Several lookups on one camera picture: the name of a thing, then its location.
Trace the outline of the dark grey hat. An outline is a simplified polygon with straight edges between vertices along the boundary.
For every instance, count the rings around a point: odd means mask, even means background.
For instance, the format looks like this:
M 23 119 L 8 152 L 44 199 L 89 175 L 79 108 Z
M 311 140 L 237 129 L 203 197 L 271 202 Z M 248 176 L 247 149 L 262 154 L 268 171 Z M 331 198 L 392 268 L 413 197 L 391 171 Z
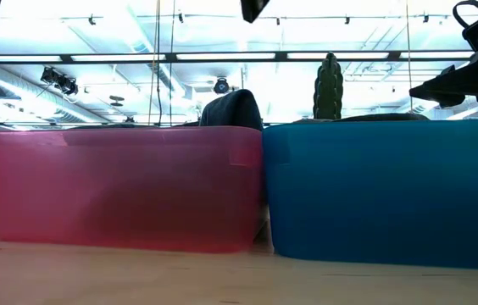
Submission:
M 230 125 L 255 130 L 263 129 L 256 99 L 246 89 L 232 91 L 208 103 L 202 111 L 199 125 Z

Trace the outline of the blue plastic bin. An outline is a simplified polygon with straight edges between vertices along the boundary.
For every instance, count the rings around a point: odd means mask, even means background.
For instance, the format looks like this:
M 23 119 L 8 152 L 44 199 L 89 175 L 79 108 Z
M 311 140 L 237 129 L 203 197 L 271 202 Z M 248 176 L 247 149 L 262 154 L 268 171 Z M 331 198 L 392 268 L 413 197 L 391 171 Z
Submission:
M 280 255 L 478 269 L 478 119 L 277 125 L 263 149 Z

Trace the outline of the green cactus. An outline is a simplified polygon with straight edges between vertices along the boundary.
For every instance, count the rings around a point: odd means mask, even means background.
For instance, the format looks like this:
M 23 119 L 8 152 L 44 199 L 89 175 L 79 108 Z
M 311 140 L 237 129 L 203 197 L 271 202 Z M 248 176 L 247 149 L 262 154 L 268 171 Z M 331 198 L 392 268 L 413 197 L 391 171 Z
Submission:
M 342 117 L 343 76 L 334 53 L 327 53 L 314 82 L 313 115 L 316 119 Z

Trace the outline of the black ceiling spotlight cluster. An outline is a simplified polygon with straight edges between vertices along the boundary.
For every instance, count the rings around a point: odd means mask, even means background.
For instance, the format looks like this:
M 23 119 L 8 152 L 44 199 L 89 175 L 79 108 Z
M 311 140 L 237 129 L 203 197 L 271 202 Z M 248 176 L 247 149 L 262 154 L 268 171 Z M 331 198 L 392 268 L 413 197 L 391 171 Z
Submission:
M 59 89 L 66 96 L 76 95 L 79 91 L 76 78 L 62 74 L 52 67 L 43 69 L 41 81 Z

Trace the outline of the pink translucent plastic bin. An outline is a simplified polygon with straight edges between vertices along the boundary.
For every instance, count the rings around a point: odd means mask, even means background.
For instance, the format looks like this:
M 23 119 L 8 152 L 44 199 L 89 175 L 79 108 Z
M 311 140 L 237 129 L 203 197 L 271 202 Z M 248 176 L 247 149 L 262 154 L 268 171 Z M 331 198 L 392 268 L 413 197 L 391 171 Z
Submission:
M 0 131 L 0 241 L 246 250 L 261 140 L 235 126 Z

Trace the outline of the black frame crossbar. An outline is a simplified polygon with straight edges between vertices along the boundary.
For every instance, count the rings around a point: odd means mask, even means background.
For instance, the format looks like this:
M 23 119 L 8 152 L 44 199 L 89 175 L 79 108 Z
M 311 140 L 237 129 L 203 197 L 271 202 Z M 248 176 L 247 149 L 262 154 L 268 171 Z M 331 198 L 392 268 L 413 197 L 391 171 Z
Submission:
M 335 51 L 343 62 L 435 62 L 467 61 L 471 51 Z M 0 54 L 0 64 L 163 64 L 175 63 L 284 63 L 314 62 L 325 52 L 244 52 L 244 53 L 94 53 L 94 54 Z

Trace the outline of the silver ventilation duct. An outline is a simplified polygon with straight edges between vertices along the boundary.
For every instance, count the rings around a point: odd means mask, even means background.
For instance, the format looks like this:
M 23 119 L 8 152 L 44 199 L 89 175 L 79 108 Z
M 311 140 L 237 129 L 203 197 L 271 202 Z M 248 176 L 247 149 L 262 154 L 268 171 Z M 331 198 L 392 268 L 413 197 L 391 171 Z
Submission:
M 0 88 L 12 92 L 18 108 L 39 119 L 60 123 L 108 123 L 102 116 L 72 103 L 66 96 L 54 93 L 49 85 L 39 87 L 0 69 Z

